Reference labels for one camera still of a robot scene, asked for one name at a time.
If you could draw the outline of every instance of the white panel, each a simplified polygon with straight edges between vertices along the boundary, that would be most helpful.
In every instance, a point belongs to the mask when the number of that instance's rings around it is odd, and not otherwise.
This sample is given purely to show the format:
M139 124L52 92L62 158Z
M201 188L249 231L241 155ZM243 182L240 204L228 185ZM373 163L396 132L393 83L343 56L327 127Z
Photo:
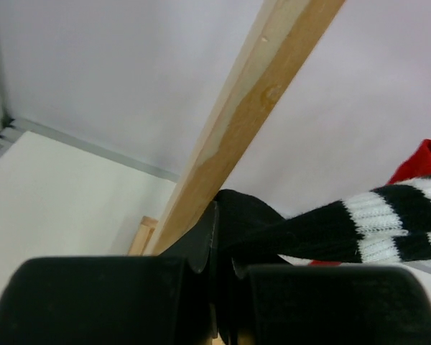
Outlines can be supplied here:
M17 116L174 173L261 0L0 0ZM431 0L347 0L227 186L295 213L431 137Z
M126 254L175 184L27 132L0 158L0 293L24 260Z

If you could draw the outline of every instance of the wooden block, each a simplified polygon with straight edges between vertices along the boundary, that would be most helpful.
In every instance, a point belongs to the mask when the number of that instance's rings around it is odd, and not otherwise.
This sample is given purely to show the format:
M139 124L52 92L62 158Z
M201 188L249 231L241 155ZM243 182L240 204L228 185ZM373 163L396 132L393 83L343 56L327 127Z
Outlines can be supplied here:
M343 2L265 0L145 254L195 225Z
M134 237L131 248L129 248L128 255L143 255L145 246L152 237L157 223L156 219L147 216L142 217L139 230Z

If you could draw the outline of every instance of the red cloth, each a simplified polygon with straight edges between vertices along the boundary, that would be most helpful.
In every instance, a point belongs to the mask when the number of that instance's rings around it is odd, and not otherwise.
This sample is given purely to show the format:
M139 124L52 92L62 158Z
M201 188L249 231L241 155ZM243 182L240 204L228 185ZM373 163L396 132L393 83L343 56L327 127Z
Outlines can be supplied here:
M388 184L431 175L431 139L422 141L417 151L397 168ZM313 260L309 265L338 266L340 262L324 262Z

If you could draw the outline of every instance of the knit fabric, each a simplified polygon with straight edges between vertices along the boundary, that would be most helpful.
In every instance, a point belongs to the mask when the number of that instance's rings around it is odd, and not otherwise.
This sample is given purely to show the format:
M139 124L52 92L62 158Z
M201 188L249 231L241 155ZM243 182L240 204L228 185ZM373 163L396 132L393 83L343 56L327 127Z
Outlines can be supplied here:
M431 259L431 175L374 189L291 219L233 190L216 197L223 255L326 262Z

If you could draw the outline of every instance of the striped fabric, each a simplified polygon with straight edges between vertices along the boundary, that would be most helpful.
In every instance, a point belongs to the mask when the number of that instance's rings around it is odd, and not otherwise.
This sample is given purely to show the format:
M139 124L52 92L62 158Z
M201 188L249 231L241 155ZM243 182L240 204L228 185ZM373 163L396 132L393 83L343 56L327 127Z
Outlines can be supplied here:
M384 264L428 260L431 176L386 185L292 219L264 221L263 226L257 220L237 234L224 242L227 254L280 254L294 265L313 260Z

